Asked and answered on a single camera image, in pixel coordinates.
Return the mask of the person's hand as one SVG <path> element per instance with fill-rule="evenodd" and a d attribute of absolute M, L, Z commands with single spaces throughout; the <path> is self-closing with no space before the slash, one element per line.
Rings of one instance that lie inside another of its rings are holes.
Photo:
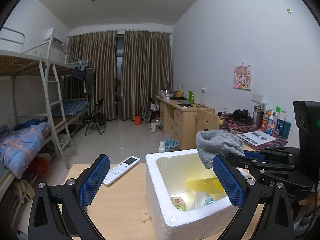
<path fill-rule="evenodd" d="M 298 204 L 306 208 L 307 213 L 312 213 L 319 207 L 319 192 L 312 192 L 304 200 L 299 200 Z"/>

